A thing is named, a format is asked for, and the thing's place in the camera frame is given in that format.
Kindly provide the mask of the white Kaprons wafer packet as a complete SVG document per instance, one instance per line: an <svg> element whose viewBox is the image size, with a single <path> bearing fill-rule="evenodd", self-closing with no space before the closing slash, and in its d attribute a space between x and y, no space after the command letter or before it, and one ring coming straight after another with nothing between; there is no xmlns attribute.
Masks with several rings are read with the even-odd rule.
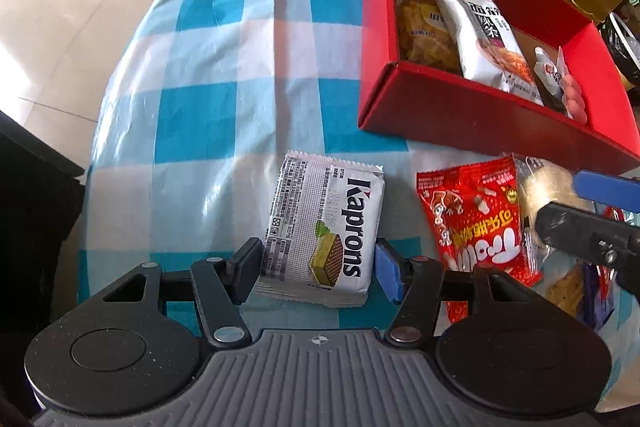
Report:
<svg viewBox="0 0 640 427"><path fill-rule="evenodd" d="M269 211L258 293L329 308L363 306L384 192L380 166L286 153Z"/></svg>

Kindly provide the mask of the small white snack packet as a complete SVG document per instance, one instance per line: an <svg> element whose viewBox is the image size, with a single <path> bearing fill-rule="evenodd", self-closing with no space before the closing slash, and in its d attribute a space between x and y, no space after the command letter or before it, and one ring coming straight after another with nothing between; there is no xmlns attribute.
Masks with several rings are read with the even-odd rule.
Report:
<svg viewBox="0 0 640 427"><path fill-rule="evenodd" d="M552 60L551 56L541 46L536 46L535 57L534 71L536 75L546 90L552 96L561 100L564 95L563 78L567 74L562 49L559 49L556 59Z"/></svg>

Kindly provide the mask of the purple foil snack packet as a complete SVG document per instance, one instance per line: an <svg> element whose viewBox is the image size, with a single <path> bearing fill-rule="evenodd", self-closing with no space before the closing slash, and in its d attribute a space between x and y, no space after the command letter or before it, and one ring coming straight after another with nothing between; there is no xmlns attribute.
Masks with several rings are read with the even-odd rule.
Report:
<svg viewBox="0 0 640 427"><path fill-rule="evenodd" d="M603 265L582 264L582 323L599 332L614 312L615 271Z"/></svg>

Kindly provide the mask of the red snack packet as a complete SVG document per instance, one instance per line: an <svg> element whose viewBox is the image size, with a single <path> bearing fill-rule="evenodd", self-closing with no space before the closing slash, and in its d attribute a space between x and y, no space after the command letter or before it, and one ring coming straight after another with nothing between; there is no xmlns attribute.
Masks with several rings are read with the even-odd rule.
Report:
<svg viewBox="0 0 640 427"><path fill-rule="evenodd" d="M416 194L446 269L496 267L527 287L541 281L524 245L512 157L419 172Z"/></svg>

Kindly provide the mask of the yellow biscuit packet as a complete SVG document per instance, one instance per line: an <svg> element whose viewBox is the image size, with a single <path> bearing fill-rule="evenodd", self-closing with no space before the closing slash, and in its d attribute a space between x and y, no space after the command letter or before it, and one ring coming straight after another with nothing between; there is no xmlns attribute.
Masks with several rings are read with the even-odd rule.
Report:
<svg viewBox="0 0 640 427"><path fill-rule="evenodd" d="M458 49L435 0L396 0L400 57L460 75Z"/></svg>

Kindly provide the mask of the gold foil snack packet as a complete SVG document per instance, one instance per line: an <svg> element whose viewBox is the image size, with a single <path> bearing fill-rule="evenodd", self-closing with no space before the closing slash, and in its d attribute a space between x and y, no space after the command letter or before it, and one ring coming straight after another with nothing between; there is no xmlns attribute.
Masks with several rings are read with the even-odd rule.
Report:
<svg viewBox="0 0 640 427"><path fill-rule="evenodd" d="M546 298L559 309L577 319L582 312L584 299L584 276L582 266L574 265L546 290Z"/></svg>

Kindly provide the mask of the pink sausage packet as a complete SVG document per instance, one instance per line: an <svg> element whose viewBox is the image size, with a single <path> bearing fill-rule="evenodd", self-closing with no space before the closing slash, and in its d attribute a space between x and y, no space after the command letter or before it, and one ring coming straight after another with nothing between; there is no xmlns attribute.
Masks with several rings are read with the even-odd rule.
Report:
<svg viewBox="0 0 640 427"><path fill-rule="evenodd" d="M579 122L579 124L585 124L588 121L588 116L586 103L582 98L582 88L579 86L579 82L570 75L562 49L559 49L556 67L561 76L559 85L562 89L562 103L566 109L567 116Z"/></svg>

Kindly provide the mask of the round bread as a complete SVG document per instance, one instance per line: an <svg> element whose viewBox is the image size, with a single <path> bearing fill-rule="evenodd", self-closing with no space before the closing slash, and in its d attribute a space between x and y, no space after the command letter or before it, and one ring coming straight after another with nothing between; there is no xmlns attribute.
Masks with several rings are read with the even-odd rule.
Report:
<svg viewBox="0 0 640 427"><path fill-rule="evenodd" d="M514 155L518 202L523 225L523 239L529 258L540 265L552 253L553 248L541 242L535 232L538 210L548 202L593 212L594 205L579 197L573 188L573 175L552 161L532 156Z"/></svg>

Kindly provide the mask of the yellow trash bin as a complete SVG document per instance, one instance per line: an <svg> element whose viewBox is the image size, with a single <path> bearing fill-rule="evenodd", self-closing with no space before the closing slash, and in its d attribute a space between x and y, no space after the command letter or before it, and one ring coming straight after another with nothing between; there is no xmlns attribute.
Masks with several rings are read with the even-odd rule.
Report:
<svg viewBox="0 0 640 427"><path fill-rule="evenodd" d="M600 35L627 92L639 87L639 38L612 12L600 25Z"/></svg>

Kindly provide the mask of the red cardboard box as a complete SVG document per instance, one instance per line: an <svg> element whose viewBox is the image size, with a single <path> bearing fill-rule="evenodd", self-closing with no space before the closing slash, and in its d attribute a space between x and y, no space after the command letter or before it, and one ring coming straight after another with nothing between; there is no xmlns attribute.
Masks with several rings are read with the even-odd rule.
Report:
<svg viewBox="0 0 640 427"><path fill-rule="evenodd" d="M362 130L572 170L639 164L594 23L564 0L362 0Z"/></svg>

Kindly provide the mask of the white spicy strips packet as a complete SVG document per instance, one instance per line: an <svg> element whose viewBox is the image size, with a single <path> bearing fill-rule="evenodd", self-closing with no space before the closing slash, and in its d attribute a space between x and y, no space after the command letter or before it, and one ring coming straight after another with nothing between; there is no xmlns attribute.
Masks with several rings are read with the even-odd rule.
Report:
<svg viewBox="0 0 640 427"><path fill-rule="evenodd" d="M529 64L494 0L435 1L456 43L465 79L542 103Z"/></svg>

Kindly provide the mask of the blue white checkered tablecloth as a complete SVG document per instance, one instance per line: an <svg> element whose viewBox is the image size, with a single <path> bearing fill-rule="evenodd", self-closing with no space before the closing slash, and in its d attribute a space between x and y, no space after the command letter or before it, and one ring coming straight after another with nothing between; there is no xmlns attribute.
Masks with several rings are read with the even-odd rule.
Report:
<svg viewBox="0 0 640 427"><path fill-rule="evenodd" d="M102 102L79 254L81 297L144 262L164 271L263 239L290 152L375 165L378 235L436 257L416 177L517 153L570 170L639 159L625 90L561 0L496 0L521 40L561 48L577 124L521 95L401 60L395 0L154 0Z"/></svg>

